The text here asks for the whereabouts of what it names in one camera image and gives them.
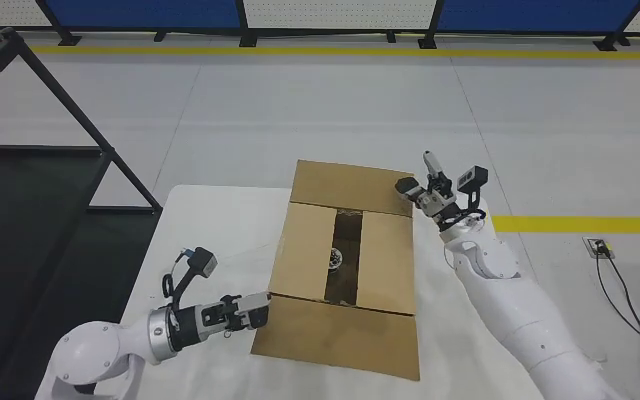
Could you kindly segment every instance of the table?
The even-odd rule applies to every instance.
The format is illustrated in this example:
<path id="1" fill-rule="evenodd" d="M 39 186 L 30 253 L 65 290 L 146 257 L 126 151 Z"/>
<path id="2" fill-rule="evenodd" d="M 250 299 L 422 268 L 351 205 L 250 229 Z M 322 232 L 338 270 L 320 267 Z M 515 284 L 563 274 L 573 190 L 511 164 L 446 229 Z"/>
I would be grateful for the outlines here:
<path id="1" fill-rule="evenodd" d="M 183 307 L 267 288 L 289 189 L 177 186 L 149 246 L 122 318 L 131 324 L 164 304 L 161 278 L 184 247 L 202 246 L 219 265 L 194 279 Z M 524 368 L 491 336 L 443 257 L 435 224 L 414 212 L 421 381 L 250 354 L 254 332 L 209 338 L 147 366 L 139 399 L 487 399 L 540 400 Z M 186 265 L 176 268 L 179 279 Z M 96 393 L 114 393 L 117 382 Z"/>

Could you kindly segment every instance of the open cardboard box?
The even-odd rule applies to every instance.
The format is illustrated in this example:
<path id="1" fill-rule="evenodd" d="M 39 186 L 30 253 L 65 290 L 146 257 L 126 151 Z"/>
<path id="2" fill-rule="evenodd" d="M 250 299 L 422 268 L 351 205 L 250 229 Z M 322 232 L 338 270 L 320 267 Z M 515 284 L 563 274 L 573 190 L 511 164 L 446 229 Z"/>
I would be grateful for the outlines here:
<path id="1" fill-rule="evenodd" d="M 412 204 L 394 188 L 407 176 L 298 161 L 253 354 L 420 380 Z"/>

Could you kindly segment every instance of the gray floor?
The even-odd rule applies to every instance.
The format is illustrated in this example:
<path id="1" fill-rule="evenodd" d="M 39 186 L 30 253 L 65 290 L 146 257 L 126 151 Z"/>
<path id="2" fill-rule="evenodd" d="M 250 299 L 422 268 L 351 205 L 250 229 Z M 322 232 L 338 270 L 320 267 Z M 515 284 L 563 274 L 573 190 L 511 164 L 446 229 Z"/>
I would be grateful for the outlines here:
<path id="1" fill-rule="evenodd" d="M 398 46 L 415 48 L 414 41 L 401 38 Z M 81 44 L 153 45 L 148 35 L 98 34 Z M 169 36 L 160 46 L 237 40 Z M 311 38 L 260 46 L 387 45 L 379 38 Z M 440 48 L 595 51 L 581 39 L 449 38 Z M 640 61 L 41 58 L 161 202 L 184 183 L 289 187 L 299 158 L 423 174 L 421 152 L 430 149 L 452 177 L 474 164 L 490 169 L 483 195 L 494 214 L 637 215 Z M 92 144 L 23 63 L 0 75 L 0 94 L 0 144 Z M 144 201 L 114 170 L 94 203 Z M 640 398 L 640 340 L 607 304 L 582 235 L 503 236 L 556 300 L 585 353 L 616 388 Z M 640 307 L 638 236 L 608 239 Z M 619 285 L 605 275 L 626 310 Z"/>

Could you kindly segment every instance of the yellow tape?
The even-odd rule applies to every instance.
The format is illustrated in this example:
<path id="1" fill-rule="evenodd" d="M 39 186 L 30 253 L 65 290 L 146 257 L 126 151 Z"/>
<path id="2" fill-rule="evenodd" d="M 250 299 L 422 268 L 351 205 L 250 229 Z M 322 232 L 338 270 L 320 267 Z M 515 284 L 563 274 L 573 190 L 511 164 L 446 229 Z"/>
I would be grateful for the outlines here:
<path id="1" fill-rule="evenodd" d="M 497 232 L 640 233 L 639 217 L 525 217 L 494 215 Z"/>
<path id="2" fill-rule="evenodd" d="M 605 51 L 527 51 L 456 50 L 402 48 L 329 48 L 329 47 L 107 47 L 107 46 L 31 46 L 41 54 L 91 55 L 165 55 L 165 56 L 369 56 L 369 57 L 479 57 L 526 59 L 607 59 L 639 60 L 640 52 Z"/>

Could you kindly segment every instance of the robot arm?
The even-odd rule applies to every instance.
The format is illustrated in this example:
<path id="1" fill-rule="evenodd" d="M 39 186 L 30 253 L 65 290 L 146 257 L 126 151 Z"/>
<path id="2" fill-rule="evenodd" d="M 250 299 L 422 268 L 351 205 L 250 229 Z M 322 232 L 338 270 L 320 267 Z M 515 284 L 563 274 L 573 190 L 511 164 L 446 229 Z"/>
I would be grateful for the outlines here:
<path id="1" fill-rule="evenodd" d="M 560 311 L 533 280 L 520 273 L 509 246 L 485 226 L 478 209 L 488 172 L 473 167 L 458 179 L 469 195 L 468 208 L 455 203 L 450 180 L 426 152 L 429 185 L 414 178 L 396 189 L 436 222 L 445 247 L 454 255 L 456 275 L 491 334 L 524 366 L 547 400 L 623 399 L 584 357 Z"/>
<path id="2" fill-rule="evenodd" d="M 109 322 L 80 325 L 56 345 L 36 399 L 135 399 L 144 365 L 157 365 L 179 351 L 207 340 L 215 333 L 256 329 L 267 323 L 271 295 L 224 296 L 208 305 L 180 309 L 182 293 L 195 276 L 208 278 L 217 265 L 203 248 L 185 250 L 176 263 L 188 257 L 189 270 L 175 290 L 171 274 L 163 279 L 167 306 L 151 311 L 130 327 Z M 114 396 L 78 393 L 87 385 L 126 374 L 121 392 Z"/>

